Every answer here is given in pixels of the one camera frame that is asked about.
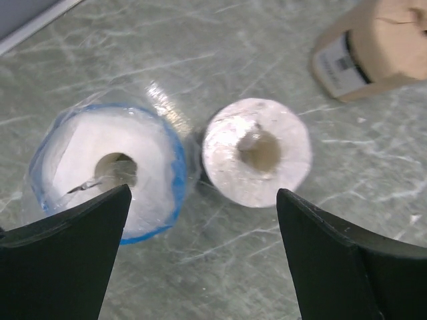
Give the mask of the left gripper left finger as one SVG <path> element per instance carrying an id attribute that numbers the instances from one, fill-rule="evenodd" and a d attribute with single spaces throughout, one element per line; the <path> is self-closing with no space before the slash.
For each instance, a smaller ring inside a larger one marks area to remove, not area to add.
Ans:
<path id="1" fill-rule="evenodd" d="M 97 319 L 131 203 L 127 185 L 1 231 L 2 319 Z"/>

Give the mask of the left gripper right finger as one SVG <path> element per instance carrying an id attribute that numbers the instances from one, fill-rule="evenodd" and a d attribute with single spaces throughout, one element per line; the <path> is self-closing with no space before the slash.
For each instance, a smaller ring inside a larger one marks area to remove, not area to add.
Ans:
<path id="1" fill-rule="evenodd" d="M 425 319 L 426 248 L 280 189 L 278 222 L 302 319 Z"/>

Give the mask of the blue clear-wrapped paper roll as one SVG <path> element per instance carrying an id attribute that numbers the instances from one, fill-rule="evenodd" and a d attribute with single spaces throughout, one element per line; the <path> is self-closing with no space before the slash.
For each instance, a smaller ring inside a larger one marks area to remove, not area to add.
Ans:
<path id="1" fill-rule="evenodd" d="M 29 224 L 127 185 L 121 243 L 145 241 L 178 220 L 200 176 L 199 147 L 163 95 L 96 93 L 52 122 L 25 175 L 19 215 Z"/>

